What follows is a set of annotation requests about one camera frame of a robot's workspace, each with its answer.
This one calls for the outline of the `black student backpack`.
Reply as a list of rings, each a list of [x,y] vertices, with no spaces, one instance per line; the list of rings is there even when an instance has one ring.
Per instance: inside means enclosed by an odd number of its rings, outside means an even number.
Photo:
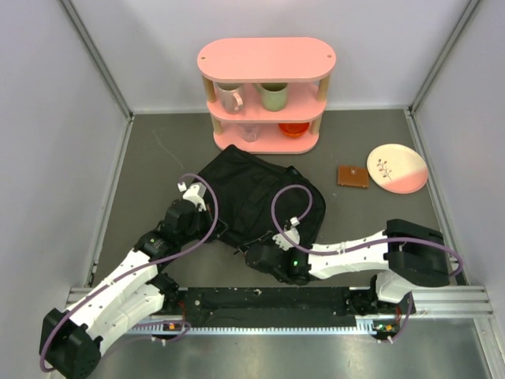
[[[277,233],[271,218],[271,203],[282,188],[301,185],[310,190],[312,205],[307,216],[302,213],[309,197],[302,189],[290,189],[276,201],[275,214],[283,225],[296,216],[300,244],[309,248],[324,221],[326,203],[321,192],[294,167],[268,163],[234,145],[220,152],[199,176],[214,190],[219,206],[219,220],[229,229],[217,239],[238,248]]]

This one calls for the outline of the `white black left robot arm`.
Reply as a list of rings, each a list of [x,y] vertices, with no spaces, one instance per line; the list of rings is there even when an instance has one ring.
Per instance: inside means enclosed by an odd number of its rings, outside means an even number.
[[[111,346],[146,317],[174,311],[179,295],[164,268],[209,241],[219,203],[201,196],[175,201],[100,284],[65,310],[43,319],[39,366],[65,378],[87,378]]]

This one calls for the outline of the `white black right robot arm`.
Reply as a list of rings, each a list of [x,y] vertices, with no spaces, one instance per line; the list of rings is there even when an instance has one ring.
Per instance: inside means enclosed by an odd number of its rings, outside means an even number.
[[[290,220],[283,231],[252,244],[245,263],[279,282],[306,285],[347,273],[376,272],[368,303],[387,312],[418,288],[446,287],[450,283],[449,254],[443,236],[405,220],[390,220],[373,235],[335,244],[300,245],[301,223]]]

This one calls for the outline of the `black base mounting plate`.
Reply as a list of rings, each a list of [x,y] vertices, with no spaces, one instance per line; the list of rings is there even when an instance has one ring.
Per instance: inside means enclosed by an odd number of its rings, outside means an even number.
[[[381,302],[370,288],[191,287],[178,291],[163,312],[179,310],[196,328],[311,328],[355,326],[357,316],[405,315],[408,298]]]

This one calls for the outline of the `clear drinking glass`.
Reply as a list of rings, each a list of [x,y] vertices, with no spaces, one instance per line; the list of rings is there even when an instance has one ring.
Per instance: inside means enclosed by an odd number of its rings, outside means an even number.
[[[260,124],[244,123],[240,125],[241,136],[246,142],[254,142],[260,135]]]

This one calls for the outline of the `brown leather wallet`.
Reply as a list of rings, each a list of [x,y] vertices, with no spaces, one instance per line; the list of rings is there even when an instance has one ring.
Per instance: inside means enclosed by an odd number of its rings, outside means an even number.
[[[363,167],[340,165],[337,169],[337,185],[367,189],[369,187],[368,171]]]

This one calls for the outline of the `orange plastic bowl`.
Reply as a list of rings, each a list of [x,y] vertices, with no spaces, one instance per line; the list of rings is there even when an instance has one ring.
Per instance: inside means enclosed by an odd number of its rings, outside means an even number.
[[[281,133],[290,138],[298,138],[303,136],[310,127],[309,122],[303,123],[279,123]]]

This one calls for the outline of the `pink mug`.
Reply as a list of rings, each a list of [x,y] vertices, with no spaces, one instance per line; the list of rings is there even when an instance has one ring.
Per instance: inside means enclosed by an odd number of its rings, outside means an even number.
[[[228,114],[238,114],[244,106],[242,84],[218,83],[216,88],[225,112]]]

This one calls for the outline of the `pink wooden shelf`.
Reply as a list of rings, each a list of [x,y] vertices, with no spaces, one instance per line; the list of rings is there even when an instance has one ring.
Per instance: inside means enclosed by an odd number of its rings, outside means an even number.
[[[312,37],[217,39],[200,50],[196,61],[219,148],[234,144],[256,154],[302,154],[315,147],[337,62],[329,44]],[[242,84],[244,106],[238,114],[223,109],[218,83]],[[287,83],[286,107],[267,111],[255,83]],[[303,122],[310,127],[298,138],[287,137],[279,129],[279,123]],[[240,125],[244,123],[260,124],[256,141],[243,140]]]

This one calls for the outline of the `pink and cream plate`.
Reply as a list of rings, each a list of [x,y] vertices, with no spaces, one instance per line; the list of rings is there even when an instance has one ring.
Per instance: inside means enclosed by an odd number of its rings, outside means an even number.
[[[368,154],[366,166],[375,184],[396,194],[415,193],[428,181],[424,159],[402,144],[383,144],[374,148]]]

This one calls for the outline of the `green mug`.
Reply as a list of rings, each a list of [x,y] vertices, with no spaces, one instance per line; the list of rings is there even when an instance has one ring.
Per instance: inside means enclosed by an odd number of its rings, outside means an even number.
[[[286,107],[287,83],[255,83],[253,86],[259,92],[261,103],[267,111],[281,111]]]

